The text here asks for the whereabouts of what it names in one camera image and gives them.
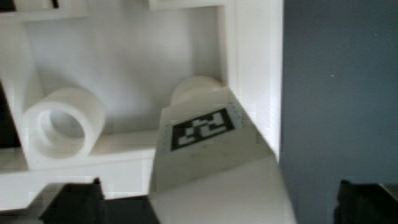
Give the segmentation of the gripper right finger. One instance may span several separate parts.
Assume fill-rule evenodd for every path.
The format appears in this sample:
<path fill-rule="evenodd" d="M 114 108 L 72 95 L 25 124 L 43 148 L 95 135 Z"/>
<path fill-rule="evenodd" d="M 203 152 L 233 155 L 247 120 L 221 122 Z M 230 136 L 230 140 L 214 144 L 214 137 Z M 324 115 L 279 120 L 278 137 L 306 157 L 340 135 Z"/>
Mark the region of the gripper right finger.
<path fill-rule="evenodd" d="M 398 184 L 342 181 L 335 224 L 398 224 Z"/>

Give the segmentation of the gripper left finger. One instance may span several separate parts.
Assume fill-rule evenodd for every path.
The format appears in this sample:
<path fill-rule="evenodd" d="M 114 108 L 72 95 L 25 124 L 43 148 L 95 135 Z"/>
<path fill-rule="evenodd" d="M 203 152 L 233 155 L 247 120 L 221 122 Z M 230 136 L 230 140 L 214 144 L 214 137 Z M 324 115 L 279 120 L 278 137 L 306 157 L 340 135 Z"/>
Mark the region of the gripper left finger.
<path fill-rule="evenodd" d="M 45 224 L 160 224 L 150 198 L 107 199 L 100 179 L 64 185 L 40 220 Z"/>

